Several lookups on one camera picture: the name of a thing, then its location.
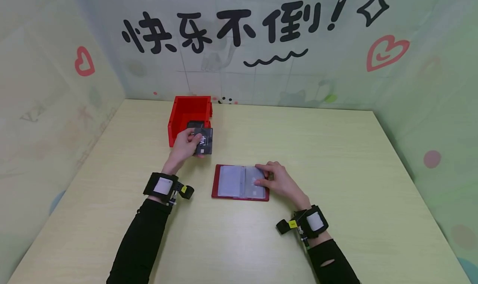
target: yellow tag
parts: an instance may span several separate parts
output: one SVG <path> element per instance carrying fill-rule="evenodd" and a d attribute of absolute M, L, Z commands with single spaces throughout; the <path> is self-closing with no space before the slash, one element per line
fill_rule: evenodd
<path fill-rule="evenodd" d="M 298 224 L 295 222 L 295 220 L 292 220 L 292 221 L 289 221 L 289 227 L 290 229 L 297 228 Z"/>

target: red box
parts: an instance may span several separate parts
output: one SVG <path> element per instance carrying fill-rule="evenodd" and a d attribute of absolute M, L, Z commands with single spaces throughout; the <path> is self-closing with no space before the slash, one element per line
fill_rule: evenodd
<path fill-rule="evenodd" d="M 176 136 L 186 129 L 189 121 L 204 121 L 204 127 L 211 128 L 210 117 L 211 96 L 176 96 L 168 123 L 169 146 L 174 145 Z"/>

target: pink circle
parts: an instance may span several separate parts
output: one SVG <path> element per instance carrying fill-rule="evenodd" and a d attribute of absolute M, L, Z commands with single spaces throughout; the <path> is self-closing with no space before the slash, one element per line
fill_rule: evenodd
<path fill-rule="evenodd" d="M 475 233 L 465 225 L 454 225 L 451 228 L 451 236 L 455 243 L 463 249 L 474 249 L 477 245 Z"/>
<path fill-rule="evenodd" d="M 441 154 L 440 152 L 436 150 L 430 150 L 427 153 L 425 153 L 425 156 L 423 157 L 423 163 L 427 168 L 433 169 L 436 168 L 438 164 L 440 164 L 441 161 Z"/>

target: hand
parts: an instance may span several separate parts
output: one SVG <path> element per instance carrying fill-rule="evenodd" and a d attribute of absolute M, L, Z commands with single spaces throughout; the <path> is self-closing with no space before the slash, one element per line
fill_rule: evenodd
<path fill-rule="evenodd" d="M 255 181 L 256 186 L 269 187 L 278 195 L 287 197 L 298 211 L 302 209 L 311 208 L 309 197 L 302 192 L 300 187 L 290 177 L 289 173 L 285 170 L 285 167 L 279 162 L 267 162 L 267 164 L 256 164 L 256 168 L 264 171 L 264 175 L 268 178 L 271 174 L 274 174 L 273 180 L 258 179 Z"/>
<path fill-rule="evenodd" d="M 193 136 L 193 133 L 194 128 L 188 128 L 178 133 L 173 149 L 169 154 L 169 158 L 164 164 L 162 173 L 170 175 L 176 174 L 183 166 L 186 159 L 194 154 L 196 146 L 201 141 L 202 134 L 198 133 Z M 199 154 L 197 157 L 203 158 L 204 155 Z"/>

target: light yellow table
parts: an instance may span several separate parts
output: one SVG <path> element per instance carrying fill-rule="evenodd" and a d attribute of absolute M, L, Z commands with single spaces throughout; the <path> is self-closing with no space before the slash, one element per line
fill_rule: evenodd
<path fill-rule="evenodd" d="M 171 102 L 126 100 L 10 284 L 104 283 L 152 171 L 169 153 Z M 195 188 L 168 221 L 150 283 L 315 283 L 290 208 L 211 199 L 216 164 L 279 161 L 319 205 L 364 284 L 468 284 L 374 114 L 214 105 L 213 155 L 179 172 Z"/>

